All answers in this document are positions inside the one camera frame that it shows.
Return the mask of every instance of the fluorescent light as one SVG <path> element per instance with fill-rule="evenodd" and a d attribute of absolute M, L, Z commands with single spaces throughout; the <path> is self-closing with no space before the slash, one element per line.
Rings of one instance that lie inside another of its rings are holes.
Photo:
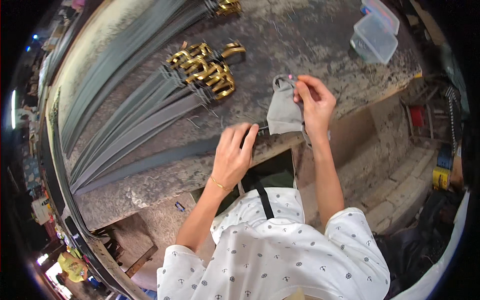
<path fill-rule="evenodd" d="M 38 263 L 38 265 L 42 265 L 43 262 L 47 260 L 47 258 L 48 258 L 48 254 L 45 253 L 45 254 L 43 254 L 42 256 L 40 256 L 40 257 L 36 260 L 36 262 Z"/>
<path fill-rule="evenodd" d="M 12 128 L 15 129 L 15 90 L 12 92 Z"/>

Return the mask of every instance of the person in yellow shirt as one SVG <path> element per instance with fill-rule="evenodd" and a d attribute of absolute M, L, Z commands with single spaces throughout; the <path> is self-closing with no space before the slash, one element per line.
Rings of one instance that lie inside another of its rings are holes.
<path fill-rule="evenodd" d="M 73 282 L 80 282 L 87 279 L 88 268 L 83 260 L 73 257 L 68 252 L 63 252 L 59 255 L 57 262 L 63 271 L 61 274 L 57 275 L 57 280 L 59 277 L 63 282 L 67 278 Z"/>

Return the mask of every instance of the black strap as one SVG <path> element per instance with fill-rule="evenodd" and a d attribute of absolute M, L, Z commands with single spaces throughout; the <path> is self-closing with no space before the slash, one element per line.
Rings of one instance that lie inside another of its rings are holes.
<path fill-rule="evenodd" d="M 268 200 L 267 192 L 265 191 L 264 186 L 260 182 L 257 174 L 252 170 L 248 170 L 248 176 L 253 181 L 253 186 L 257 189 L 257 192 L 260 195 L 260 200 L 262 201 L 262 206 L 264 207 L 267 220 L 274 218 L 272 207 L 270 206 L 270 201 Z"/>

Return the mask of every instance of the clear plastic box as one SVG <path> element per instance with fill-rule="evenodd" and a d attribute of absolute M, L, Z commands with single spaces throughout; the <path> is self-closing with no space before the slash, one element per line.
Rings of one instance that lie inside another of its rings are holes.
<path fill-rule="evenodd" d="M 350 44 L 366 63 L 387 64 L 398 46 L 395 35 L 375 14 L 370 13 L 353 25 Z"/>
<path fill-rule="evenodd" d="M 379 0 L 361 0 L 361 3 L 367 8 L 368 13 L 373 13 L 382 23 L 390 30 L 391 33 L 397 35 L 400 28 L 398 18 Z"/>

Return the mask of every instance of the white patterned shirt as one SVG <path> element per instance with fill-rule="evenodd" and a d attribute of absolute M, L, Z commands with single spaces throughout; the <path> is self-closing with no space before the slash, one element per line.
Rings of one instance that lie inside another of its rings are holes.
<path fill-rule="evenodd" d="M 390 273 L 365 215 L 346 208 L 325 234 L 305 225 L 300 193 L 265 188 L 267 220 L 256 190 L 239 197 L 211 226 L 209 262 L 184 246 L 165 250 L 157 270 L 159 300 L 281 300 L 301 287 L 323 300 L 382 300 Z"/>

